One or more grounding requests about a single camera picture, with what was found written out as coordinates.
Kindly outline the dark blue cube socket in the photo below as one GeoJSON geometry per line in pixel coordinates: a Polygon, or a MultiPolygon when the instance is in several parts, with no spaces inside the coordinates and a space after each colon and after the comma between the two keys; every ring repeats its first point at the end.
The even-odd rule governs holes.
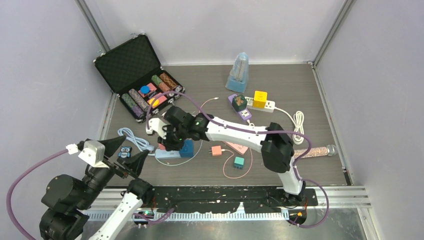
{"type": "Polygon", "coordinates": [[[183,147],[179,150],[181,158],[190,159],[192,158],[194,153],[194,143],[191,139],[186,139],[184,141],[183,147]]]}

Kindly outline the orange pink charger plug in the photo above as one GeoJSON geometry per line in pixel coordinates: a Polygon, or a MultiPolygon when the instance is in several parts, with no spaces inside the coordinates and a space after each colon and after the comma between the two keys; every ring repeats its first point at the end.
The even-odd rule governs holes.
{"type": "Polygon", "coordinates": [[[210,148],[210,153],[213,157],[221,156],[225,150],[220,145],[215,145],[210,148]]]}

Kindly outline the dark green cube socket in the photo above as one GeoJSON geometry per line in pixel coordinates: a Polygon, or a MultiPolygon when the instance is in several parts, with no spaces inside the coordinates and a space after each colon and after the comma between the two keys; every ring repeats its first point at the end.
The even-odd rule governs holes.
{"type": "Polygon", "coordinates": [[[231,105],[236,112],[241,112],[247,108],[248,101],[243,94],[239,94],[233,97],[231,105]]]}

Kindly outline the teal charger plug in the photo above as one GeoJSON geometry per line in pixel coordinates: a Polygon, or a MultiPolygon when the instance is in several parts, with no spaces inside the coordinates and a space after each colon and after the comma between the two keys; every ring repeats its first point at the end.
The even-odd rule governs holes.
{"type": "Polygon", "coordinates": [[[243,157],[236,156],[233,161],[233,167],[236,169],[243,169],[245,164],[245,159],[243,157]]]}

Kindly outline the yellow cube socket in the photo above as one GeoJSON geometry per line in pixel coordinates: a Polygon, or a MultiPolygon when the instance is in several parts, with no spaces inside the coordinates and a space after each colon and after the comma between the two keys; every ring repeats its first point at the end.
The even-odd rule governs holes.
{"type": "Polygon", "coordinates": [[[264,109],[267,105],[268,93],[266,91],[256,90],[253,96],[252,106],[259,109],[264,109]]]}

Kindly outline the pink cube socket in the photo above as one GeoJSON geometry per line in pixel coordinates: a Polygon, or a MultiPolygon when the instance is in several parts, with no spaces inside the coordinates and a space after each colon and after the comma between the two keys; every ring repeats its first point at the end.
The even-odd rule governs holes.
{"type": "Polygon", "coordinates": [[[166,147],[163,145],[163,144],[158,144],[158,148],[160,149],[160,150],[166,150],[166,147]]]}

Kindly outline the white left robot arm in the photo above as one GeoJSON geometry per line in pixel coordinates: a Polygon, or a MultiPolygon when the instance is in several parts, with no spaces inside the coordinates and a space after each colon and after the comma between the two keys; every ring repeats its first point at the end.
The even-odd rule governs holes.
{"type": "MultiPolygon", "coordinates": [[[[102,227],[91,236],[92,240],[114,240],[136,209],[148,207],[153,202],[153,187],[138,176],[142,171],[148,150],[131,158],[119,159],[125,175],[133,174],[118,207],[102,227]]],[[[91,168],[83,179],[62,174],[53,178],[47,185],[41,202],[48,207],[39,223],[40,235],[44,240],[75,240],[82,233],[89,216],[82,213],[88,210],[101,191],[112,179],[117,168],[91,168]]]]}

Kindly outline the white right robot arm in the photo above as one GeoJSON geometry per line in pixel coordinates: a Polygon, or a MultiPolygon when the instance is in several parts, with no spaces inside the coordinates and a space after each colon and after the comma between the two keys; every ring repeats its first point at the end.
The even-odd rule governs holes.
{"type": "Polygon", "coordinates": [[[269,126],[248,126],[207,114],[202,109],[197,115],[192,115],[172,106],[163,117],[147,115],[145,132],[150,136],[157,134],[158,143],[167,151],[181,150],[186,139],[246,146],[260,153],[263,165],[278,175],[288,203],[299,205],[306,197],[306,184],[294,167],[291,132],[275,122],[269,126]]]}

